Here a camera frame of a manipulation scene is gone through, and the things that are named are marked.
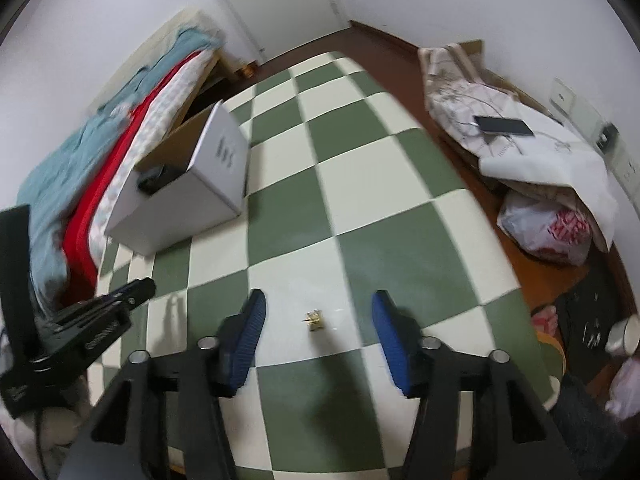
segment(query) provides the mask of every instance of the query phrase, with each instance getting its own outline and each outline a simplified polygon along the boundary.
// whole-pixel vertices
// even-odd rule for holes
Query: white wall
[[[554,77],[640,158],[640,52],[606,0],[342,0],[348,17],[420,46],[483,38],[486,65],[541,102]],[[621,189],[616,233],[640,306],[640,221]]]
[[[185,6],[226,32],[226,49],[256,59],[220,0],[31,0],[0,46],[0,209],[21,181],[82,124],[87,105],[129,55]]]

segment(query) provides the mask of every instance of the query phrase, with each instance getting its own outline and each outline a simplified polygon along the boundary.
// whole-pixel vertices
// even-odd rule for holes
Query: plastic bag
[[[524,251],[542,260],[580,266],[587,259],[591,246],[587,218],[551,200],[510,190],[497,224]]]
[[[613,378],[605,410],[619,420],[640,412],[640,361],[629,358]]]

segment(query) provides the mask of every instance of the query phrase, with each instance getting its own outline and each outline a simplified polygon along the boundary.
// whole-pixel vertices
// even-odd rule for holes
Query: green and white checkered mat
[[[131,351],[169,354],[215,334],[251,288],[267,297],[255,367],[222,400],[241,480],[382,480],[402,464],[417,400],[386,368],[370,319],[379,288],[456,350],[505,349],[542,399],[552,395],[529,309],[484,213],[362,67],[321,54],[225,106],[252,144],[246,212],[151,258],[108,245],[97,294],[144,276],[158,293],[92,365],[93,402]],[[303,320],[316,309],[326,327],[309,332]],[[464,450],[472,415],[470,397],[461,399]],[[175,397],[168,411],[179,449]]]

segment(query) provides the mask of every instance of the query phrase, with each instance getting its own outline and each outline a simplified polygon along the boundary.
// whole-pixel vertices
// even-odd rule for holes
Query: wall socket
[[[615,126],[606,124],[604,118],[584,97],[557,78],[551,85],[549,100],[584,140],[602,156],[607,168],[616,177],[640,217],[640,159],[631,155],[625,141],[617,134]],[[602,143],[604,134],[610,137],[606,146]],[[604,152],[598,146],[599,141],[604,147]]]
[[[629,154],[624,140],[620,138],[616,143],[611,170],[626,195],[634,202],[634,197],[640,188],[640,163]]]

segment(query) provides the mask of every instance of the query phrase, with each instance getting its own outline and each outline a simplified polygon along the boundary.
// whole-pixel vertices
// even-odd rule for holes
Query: black cable
[[[49,473],[47,472],[47,467],[44,463],[44,457],[42,455],[42,443],[40,442],[41,432],[42,432],[42,414],[44,412],[44,408],[40,408],[36,412],[36,453],[38,454],[38,460],[40,462],[40,468],[42,469],[42,474],[44,475],[45,480],[49,479]]]

